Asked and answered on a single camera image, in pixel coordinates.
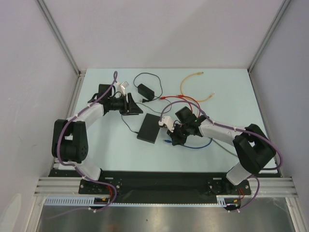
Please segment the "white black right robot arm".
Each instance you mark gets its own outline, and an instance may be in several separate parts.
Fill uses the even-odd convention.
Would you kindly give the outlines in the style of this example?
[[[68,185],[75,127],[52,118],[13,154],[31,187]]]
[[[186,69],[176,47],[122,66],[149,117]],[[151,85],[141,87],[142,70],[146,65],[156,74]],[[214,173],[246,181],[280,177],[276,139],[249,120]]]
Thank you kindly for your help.
[[[180,123],[168,126],[167,132],[172,145],[184,145],[187,137],[192,135],[212,138],[235,148],[239,162],[226,173],[226,179],[222,182],[227,194],[234,194],[244,179],[259,174],[276,155],[275,148],[255,124],[244,128],[231,127],[205,115],[196,117],[188,107],[175,115]]]

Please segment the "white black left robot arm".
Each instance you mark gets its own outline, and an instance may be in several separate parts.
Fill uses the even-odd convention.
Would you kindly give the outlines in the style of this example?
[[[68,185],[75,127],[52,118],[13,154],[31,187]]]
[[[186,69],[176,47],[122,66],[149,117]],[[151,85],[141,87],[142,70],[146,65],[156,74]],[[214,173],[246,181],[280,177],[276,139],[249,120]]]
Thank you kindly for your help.
[[[109,111],[122,116],[139,115],[143,111],[134,102],[132,94],[120,93],[114,85],[100,84],[98,92],[79,113],[54,123],[52,155],[64,167],[74,168],[83,178],[91,179],[89,187],[95,193],[106,189],[106,181],[100,178],[101,169],[88,157],[87,130]]]

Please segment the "aluminium frame post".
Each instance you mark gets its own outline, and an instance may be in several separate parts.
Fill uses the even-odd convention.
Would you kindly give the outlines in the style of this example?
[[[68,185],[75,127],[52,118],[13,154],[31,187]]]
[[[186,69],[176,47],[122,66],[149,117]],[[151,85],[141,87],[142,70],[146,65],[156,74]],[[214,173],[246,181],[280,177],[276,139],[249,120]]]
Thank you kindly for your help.
[[[67,62],[69,63],[70,67],[76,74],[78,78],[82,78],[85,76],[85,71],[82,71],[78,68],[78,65],[73,57],[73,54],[68,46],[68,44],[65,41],[65,38],[63,37],[54,17],[52,16],[51,11],[49,10],[46,2],[44,0],[35,0],[35,3],[37,4],[41,14],[43,15],[48,27],[50,28],[50,31],[52,35],[54,36],[56,42],[58,43],[58,46],[60,47],[64,57],[66,58]]]
[[[276,12],[269,28],[267,29],[267,32],[265,36],[262,39],[262,42],[260,43],[254,57],[252,58],[250,65],[248,66],[248,74],[250,75],[252,71],[254,70],[256,64],[258,63],[259,59],[263,55],[267,45],[269,44],[271,38],[273,37],[277,27],[279,26],[280,22],[282,21],[283,17],[285,16],[286,12],[288,11],[289,6],[293,0],[283,0],[278,11]]]

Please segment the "right aluminium frame post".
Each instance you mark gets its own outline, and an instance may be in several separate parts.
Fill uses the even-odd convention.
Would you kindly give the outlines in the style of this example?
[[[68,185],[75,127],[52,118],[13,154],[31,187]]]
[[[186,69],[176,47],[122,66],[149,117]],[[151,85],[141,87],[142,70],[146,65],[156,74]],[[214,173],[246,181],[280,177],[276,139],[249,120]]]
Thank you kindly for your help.
[[[269,28],[267,29],[267,32],[265,36],[262,39],[262,42],[260,43],[254,57],[252,58],[250,65],[248,66],[248,74],[250,75],[252,71],[254,70],[256,64],[258,63],[259,59],[263,55],[267,45],[269,44],[271,38],[273,37],[277,27],[279,26],[280,22],[282,21],[283,17],[285,16],[286,12],[288,11],[289,6],[293,0],[283,0],[278,11],[276,12]]]

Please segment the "black network switch box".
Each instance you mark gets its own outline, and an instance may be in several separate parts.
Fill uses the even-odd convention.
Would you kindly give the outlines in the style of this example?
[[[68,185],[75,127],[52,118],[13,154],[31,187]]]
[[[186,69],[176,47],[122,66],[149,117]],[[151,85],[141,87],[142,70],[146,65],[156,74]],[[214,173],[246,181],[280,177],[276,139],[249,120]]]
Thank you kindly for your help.
[[[137,139],[154,144],[160,130],[159,120],[159,116],[147,113],[138,132]]]

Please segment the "aluminium front frame rail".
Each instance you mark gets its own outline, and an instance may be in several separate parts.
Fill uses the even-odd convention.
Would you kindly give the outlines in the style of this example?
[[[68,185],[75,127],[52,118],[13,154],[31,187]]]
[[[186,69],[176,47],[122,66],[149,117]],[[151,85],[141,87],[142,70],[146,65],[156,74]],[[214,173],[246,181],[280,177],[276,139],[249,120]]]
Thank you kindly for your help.
[[[80,196],[80,177],[41,177],[34,191],[35,196]],[[258,197],[297,198],[292,178],[259,178]]]

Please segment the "left aluminium frame post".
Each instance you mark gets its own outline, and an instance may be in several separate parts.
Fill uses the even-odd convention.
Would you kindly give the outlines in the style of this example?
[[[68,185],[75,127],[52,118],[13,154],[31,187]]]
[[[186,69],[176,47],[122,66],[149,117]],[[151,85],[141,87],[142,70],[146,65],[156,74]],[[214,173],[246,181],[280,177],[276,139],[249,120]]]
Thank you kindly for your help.
[[[54,36],[56,42],[58,43],[58,46],[60,47],[64,57],[66,58],[67,62],[69,63],[70,67],[76,74],[78,78],[82,78],[85,76],[85,71],[82,71],[78,68],[78,65],[73,57],[73,54],[68,46],[68,44],[65,41],[65,38],[63,37],[54,17],[52,16],[51,11],[49,10],[46,2],[44,0],[35,0],[35,3],[37,4],[41,14],[43,15],[48,27],[50,28],[50,31],[52,35]]]

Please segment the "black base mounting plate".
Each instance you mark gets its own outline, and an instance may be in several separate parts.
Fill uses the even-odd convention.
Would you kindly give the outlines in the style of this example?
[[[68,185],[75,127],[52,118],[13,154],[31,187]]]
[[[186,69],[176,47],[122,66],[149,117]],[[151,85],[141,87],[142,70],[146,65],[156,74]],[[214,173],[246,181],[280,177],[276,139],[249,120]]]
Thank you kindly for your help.
[[[77,193],[97,197],[96,204],[113,197],[116,203],[128,204],[205,204],[214,203],[217,196],[250,196],[254,190],[248,180],[234,186],[224,173],[104,171],[94,183],[74,170],[52,169],[49,177],[77,178]]]

